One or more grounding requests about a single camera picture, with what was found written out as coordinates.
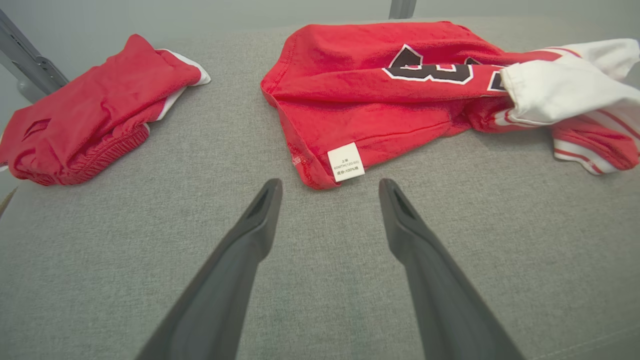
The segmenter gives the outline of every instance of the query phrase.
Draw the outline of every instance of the black number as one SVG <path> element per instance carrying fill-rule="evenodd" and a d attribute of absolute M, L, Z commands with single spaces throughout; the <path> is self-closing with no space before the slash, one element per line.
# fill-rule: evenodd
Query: black number
<path fill-rule="evenodd" d="M 479 63 L 477 60 L 475 60 L 473 58 L 467 58 L 465 60 L 465 64 L 467 64 L 467 65 L 482 65 L 481 63 Z"/>
<path fill-rule="evenodd" d="M 489 84 L 489 88 L 487 90 L 493 91 L 507 91 L 507 89 L 502 86 L 502 76 L 499 71 L 494 71 L 493 76 L 491 77 L 491 83 Z"/>
<path fill-rule="evenodd" d="M 383 70 L 392 79 L 410 81 L 431 80 L 464 85 L 474 78 L 472 67 L 467 64 L 448 66 L 451 68 L 447 69 L 440 65 L 423 65 L 422 55 L 416 53 L 409 45 L 404 45 L 389 67 Z"/>

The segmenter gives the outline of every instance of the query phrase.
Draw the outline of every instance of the white tag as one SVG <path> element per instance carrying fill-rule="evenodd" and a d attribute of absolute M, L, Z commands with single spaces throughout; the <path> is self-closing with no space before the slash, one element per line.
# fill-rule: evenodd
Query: white tag
<path fill-rule="evenodd" d="M 331 150 L 326 154 L 329 156 L 329 165 L 333 170 L 336 183 L 364 175 L 364 166 L 362 166 L 360 153 L 355 142 Z"/>

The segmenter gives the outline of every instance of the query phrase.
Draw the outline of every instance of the metal bracket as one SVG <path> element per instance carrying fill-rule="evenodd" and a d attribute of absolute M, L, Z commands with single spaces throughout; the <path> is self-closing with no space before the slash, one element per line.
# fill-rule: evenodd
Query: metal bracket
<path fill-rule="evenodd" d="M 62 72 L 51 60 L 38 52 L 2 10 L 0 10 L 0 51 L 13 63 L 10 65 L 3 61 L 3 65 L 16 76 L 19 82 L 25 83 L 26 77 L 29 83 L 34 84 L 45 95 L 53 93 L 68 83 Z"/>

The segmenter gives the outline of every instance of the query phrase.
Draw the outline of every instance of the gray fabric surface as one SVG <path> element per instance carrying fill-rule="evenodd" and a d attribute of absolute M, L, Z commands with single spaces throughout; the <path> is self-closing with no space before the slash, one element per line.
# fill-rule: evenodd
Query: gray fabric surface
<path fill-rule="evenodd" d="M 510 51 L 637 37 L 452 19 Z M 20 186 L 0 220 L 0 359 L 131 359 L 270 177 L 284 182 L 238 359 L 422 359 L 378 181 L 395 179 L 528 359 L 640 354 L 640 169 L 595 177 L 544 130 L 467 132 L 317 192 L 259 82 L 294 29 L 154 44 L 201 63 L 151 136 L 88 183 Z M 635 69 L 631 82 L 640 84 Z"/>

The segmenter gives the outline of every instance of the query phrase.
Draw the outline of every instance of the gray wall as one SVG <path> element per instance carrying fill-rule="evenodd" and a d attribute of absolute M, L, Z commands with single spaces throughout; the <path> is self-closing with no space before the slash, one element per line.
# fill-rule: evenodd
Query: gray wall
<path fill-rule="evenodd" d="M 0 0 L 0 8 L 69 77 L 139 33 L 154 45 L 193 33 L 313 22 L 381 21 L 391 0 Z M 637 22 L 637 0 L 417 0 L 414 17 L 555 15 Z"/>

